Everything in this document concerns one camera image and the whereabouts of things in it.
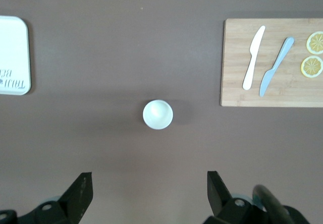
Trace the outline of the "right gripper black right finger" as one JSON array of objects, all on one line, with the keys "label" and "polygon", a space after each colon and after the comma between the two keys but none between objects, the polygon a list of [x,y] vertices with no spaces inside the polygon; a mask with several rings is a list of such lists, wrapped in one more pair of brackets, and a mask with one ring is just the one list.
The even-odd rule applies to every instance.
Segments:
[{"label": "right gripper black right finger", "polygon": [[233,197],[217,171],[207,172],[207,197],[213,215],[204,224],[270,223],[266,212],[244,198]]}]

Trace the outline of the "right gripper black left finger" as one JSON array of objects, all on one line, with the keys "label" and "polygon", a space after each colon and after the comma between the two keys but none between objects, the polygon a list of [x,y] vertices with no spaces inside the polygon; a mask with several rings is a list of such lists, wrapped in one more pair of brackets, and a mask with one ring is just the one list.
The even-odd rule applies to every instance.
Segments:
[{"label": "right gripper black left finger", "polygon": [[58,200],[39,205],[17,223],[79,223],[92,199],[92,173],[81,173]]}]

